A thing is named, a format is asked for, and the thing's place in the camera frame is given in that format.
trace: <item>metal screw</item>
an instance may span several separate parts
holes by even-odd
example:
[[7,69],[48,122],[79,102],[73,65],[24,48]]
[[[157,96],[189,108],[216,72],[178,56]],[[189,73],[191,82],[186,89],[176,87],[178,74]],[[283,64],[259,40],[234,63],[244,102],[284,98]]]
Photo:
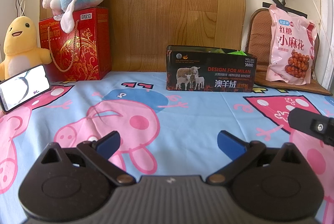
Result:
[[209,181],[214,184],[219,184],[221,182],[225,182],[226,178],[222,174],[213,174],[209,177]]
[[117,176],[116,180],[120,184],[129,184],[133,181],[133,177],[128,174],[122,174],[122,175]]
[[324,126],[322,125],[322,123],[319,123],[317,126],[317,130],[321,132],[323,129],[324,129]]

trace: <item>gold rope handle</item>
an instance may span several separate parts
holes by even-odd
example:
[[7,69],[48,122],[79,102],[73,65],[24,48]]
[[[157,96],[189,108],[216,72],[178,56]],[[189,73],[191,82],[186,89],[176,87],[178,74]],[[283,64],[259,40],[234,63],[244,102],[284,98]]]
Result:
[[[77,33],[77,31],[78,31],[78,23],[79,23],[79,20],[76,21],[76,26],[74,27],[75,32],[74,32],[74,40],[73,40],[73,43],[75,43],[75,41],[76,41],[76,33]],[[53,57],[52,50],[51,50],[50,30],[51,30],[51,28],[50,28],[50,26],[49,26],[49,27],[47,28],[47,39],[48,39],[48,41],[49,41],[49,50],[50,50],[50,55],[51,55],[52,61],[54,62],[54,65],[57,67],[57,69],[58,69],[59,71],[61,71],[61,72],[67,72],[67,71],[70,70],[70,68],[71,68],[72,65],[73,65],[73,62],[74,62],[74,55],[72,55],[72,61],[71,61],[70,65],[68,66],[67,69],[63,70],[63,69],[61,69],[61,68],[58,66],[58,64],[56,63],[56,61],[55,61],[55,59],[54,59],[54,57]]]

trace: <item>pink pig cartoon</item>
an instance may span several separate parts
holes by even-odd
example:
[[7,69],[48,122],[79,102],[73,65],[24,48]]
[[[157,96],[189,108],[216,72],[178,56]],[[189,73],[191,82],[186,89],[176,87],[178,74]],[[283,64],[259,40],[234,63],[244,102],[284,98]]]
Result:
[[[170,98],[171,101],[181,99],[176,95]],[[188,103],[168,105],[168,102],[166,96],[149,89],[112,90],[100,103],[88,109],[86,117],[59,129],[54,141],[61,147],[74,147],[84,140],[97,140],[116,130],[121,136],[121,145],[109,161],[126,170],[122,154],[128,153],[137,170],[153,174],[158,167],[157,161],[147,145],[160,132],[156,113],[166,107],[188,107]]]
[[112,163],[126,170],[122,154],[129,153],[140,172],[156,172],[157,162],[146,146],[159,134],[160,123],[154,110],[140,102],[101,101],[88,109],[86,117],[59,129],[54,141],[61,147],[74,147],[84,140],[98,140],[113,130],[120,133],[121,145],[110,158]]
[[305,96],[260,96],[244,97],[254,108],[278,125],[273,130],[258,136],[265,136],[269,141],[272,134],[282,129],[290,134],[290,142],[296,144],[300,152],[318,176],[325,193],[326,201],[323,224],[333,224],[334,221],[334,150],[322,141],[305,133],[292,129],[288,124],[291,110],[298,107],[316,114],[318,109]]
[[332,146],[303,132],[292,130],[290,142],[296,144],[300,152],[318,176],[325,192],[325,213],[323,224],[333,224],[334,220],[334,150]]
[[8,114],[0,113],[0,194],[13,184],[18,171],[16,148],[13,139],[26,131],[31,112],[55,101],[72,86],[53,86],[52,89],[31,99]]

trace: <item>yellow plush toy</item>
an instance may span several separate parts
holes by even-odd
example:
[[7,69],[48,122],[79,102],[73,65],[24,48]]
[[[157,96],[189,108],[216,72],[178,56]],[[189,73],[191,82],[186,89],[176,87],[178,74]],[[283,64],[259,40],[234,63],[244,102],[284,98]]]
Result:
[[37,47],[36,27],[33,21],[25,16],[16,18],[8,27],[3,51],[6,57],[0,64],[1,81],[52,61],[48,49]]

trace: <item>red gift box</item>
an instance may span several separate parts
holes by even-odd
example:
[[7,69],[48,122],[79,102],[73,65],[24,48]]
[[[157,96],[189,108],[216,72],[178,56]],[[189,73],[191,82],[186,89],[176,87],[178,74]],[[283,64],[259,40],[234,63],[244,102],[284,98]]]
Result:
[[111,70],[108,9],[75,11],[73,18],[77,28],[70,34],[53,18],[39,22],[41,48],[50,49],[58,66],[45,67],[51,82],[100,80]]

